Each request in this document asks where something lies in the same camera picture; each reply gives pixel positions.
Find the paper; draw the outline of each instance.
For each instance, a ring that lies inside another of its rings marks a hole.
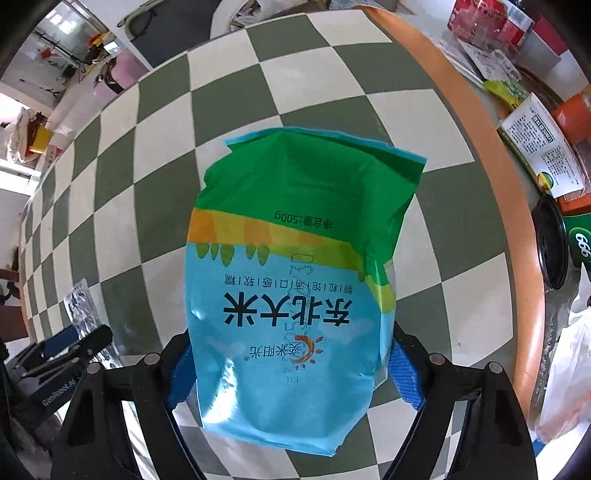
[[[537,184],[554,198],[583,188],[585,175],[573,150],[535,94],[530,94],[499,130],[527,162]]]
[[[521,74],[501,50],[485,52],[474,45],[458,40],[486,80],[519,82]]]
[[[443,38],[429,38],[433,44],[439,48],[439,50],[441,50],[441,52],[446,56],[446,58],[458,72],[464,75],[465,78],[470,80],[470,82],[472,82],[478,88],[484,90],[482,76],[480,75],[478,69],[474,66],[473,62],[470,61],[470,58],[462,50],[461,46],[457,45],[458,39],[454,37],[451,32],[449,32],[451,39],[447,40],[445,38],[446,33],[447,32],[443,34]]]

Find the red package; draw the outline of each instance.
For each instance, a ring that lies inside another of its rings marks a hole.
[[[525,34],[534,21],[509,0],[501,0],[507,11],[507,21],[499,33],[499,41],[510,47],[519,48],[525,40]]]
[[[49,47],[41,51],[41,59],[45,60],[51,57],[51,49]]]
[[[497,40],[506,20],[498,0],[456,0],[447,27],[461,40],[483,48]]]
[[[569,49],[554,27],[542,15],[535,23],[533,30],[559,57]]]

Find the blue gripper pad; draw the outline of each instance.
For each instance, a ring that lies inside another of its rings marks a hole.
[[[78,332],[76,327],[68,325],[61,332],[56,333],[53,337],[49,337],[45,340],[43,349],[43,355],[45,358],[58,355],[62,350],[74,345],[78,338]]]
[[[195,363],[191,344],[185,349],[170,379],[170,393],[166,403],[174,410],[179,402],[187,400],[196,380]]]
[[[421,408],[425,397],[423,397],[423,393],[421,392],[421,382],[417,371],[414,369],[402,347],[396,341],[392,345],[392,353],[388,361],[388,371],[392,375],[402,399],[410,403],[415,410]]]

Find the checkered tablecloth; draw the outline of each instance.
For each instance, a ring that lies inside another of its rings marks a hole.
[[[63,298],[85,278],[124,358],[160,351],[186,328],[187,227],[206,169],[229,152],[222,139],[282,125],[340,130],[428,158],[394,255],[397,321],[455,364],[494,359],[511,372],[511,262],[486,173],[431,78],[360,10],[218,38],[163,64],[86,127],[47,173],[21,229],[37,337],[68,324]],[[378,480],[415,415],[387,381],[324,458],[211,434],[187,404],[177,414],[210,480]],[[462,415],[458,404],[433,478],[450,465]]]

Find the brand logo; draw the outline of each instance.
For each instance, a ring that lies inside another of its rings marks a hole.
[[[539,115],[534,115],[532,118],[534,125],[538,127],[538,130],[544,135],[544,138],[548,141],[548,143],[552,143],[554,141],[554,137],[546,127],[545,123],[542,121]]]
[[[581,260],[591,261],[591,248],[589,247],[591,232],[581,227],[575,227],[569,232],[569,239],[574,251],[583,257]]]
[[[64,383],[60,388],[55,390],[55,392],[51,393],[49,397],[44,398],[41,403],[46,407],[53,402],[56,398],[61,397],[64,393],[66,393],[69,389],[76,386],[76,382],[74,380],[70,380],[67,383]]]

